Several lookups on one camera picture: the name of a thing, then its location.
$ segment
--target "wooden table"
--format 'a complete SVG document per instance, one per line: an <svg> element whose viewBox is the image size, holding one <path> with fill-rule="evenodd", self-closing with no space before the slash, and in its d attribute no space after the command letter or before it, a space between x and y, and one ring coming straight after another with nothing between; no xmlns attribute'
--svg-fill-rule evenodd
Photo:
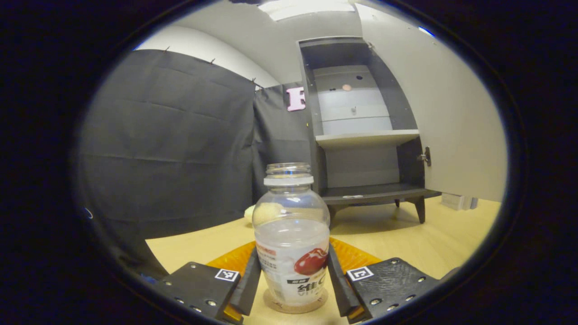
<svg viewBox="0 0 578 325"><path fill-rule="evenodd" d="M428 222L420 224L413 204L355 206L332 219L331 236L383 260L399 257L434 278L462 265L487 235L500 203L479 200L473 210L456 211L441 204L441 197L425 199ZM172 273L185 263L206 264L255 240L245 219L188 234L148 239L147 244L163 267ZM339 317L331 279L325 284L327 303L311 313L289 315L265 306L265 279L257 289L253 310L244 324L348 324Z"/></svg>

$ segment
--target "clear plastic bottle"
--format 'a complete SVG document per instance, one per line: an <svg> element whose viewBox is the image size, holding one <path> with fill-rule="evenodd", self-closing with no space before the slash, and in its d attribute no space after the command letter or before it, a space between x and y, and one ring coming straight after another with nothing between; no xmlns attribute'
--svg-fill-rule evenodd
<svg viewBox="0 0 578 325"><path fill-rule="evenodd" d="M257 253L269 292L284 305L319 299L329 248L329 210L311 190L308 164L267 166L263 195L253 212Z"/></svg>

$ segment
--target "cabinet door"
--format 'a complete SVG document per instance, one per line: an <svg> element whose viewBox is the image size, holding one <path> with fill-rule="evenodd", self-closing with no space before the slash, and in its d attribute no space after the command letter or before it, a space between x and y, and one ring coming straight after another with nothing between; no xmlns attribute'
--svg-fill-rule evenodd
<svg viewBox="0 0 578 325"><path fill-rule="evenodd" d="M432 165L425 165L425 187L502 201L506 138L485 86L452 50L417 26L356 6L363 38L397 78L421 144L430 148Z"/></svg>

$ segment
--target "black curtain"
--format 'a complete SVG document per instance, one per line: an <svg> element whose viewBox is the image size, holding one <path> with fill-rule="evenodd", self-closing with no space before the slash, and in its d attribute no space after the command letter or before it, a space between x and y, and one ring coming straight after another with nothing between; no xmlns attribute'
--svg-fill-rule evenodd
<svg viewBox="0 0 578 325"><path fill-rule="evenodd" d="M119 252L154 259L145 238L243 216L252 204L254 87L160 50L131 52L106 79L79 133L77 181L81 204Z"/></svg>
<svg viewBox="0 0 578 325"><path fill-rule="evenodd" d="M253 137L253 202L267 192L263 185L265 169L273 163L311 164L309 129L311 112L289 112L287 89L302 87L302 83L288 83L258 90L255 93L255 129Z"/></svg>

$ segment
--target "cabinet shelf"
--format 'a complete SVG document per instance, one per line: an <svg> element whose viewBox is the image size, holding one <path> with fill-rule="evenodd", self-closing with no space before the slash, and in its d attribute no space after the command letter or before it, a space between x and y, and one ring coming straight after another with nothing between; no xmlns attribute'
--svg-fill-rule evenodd
<svg viewBox="0 0 578 325"><path fill-rule="evenodd" d="M418 130L383 130L368 133L318 135L315 141L325 150L336 150L374 145L399 146L419 135Z"/></svg>
<svg viewBox="0 0 578 325"><path fill-rule="evenodd" d="M423 186L390 183L351 187L329 187L321 193L327 205L377 203L388 200L428 196L435 193Z"/></svg>

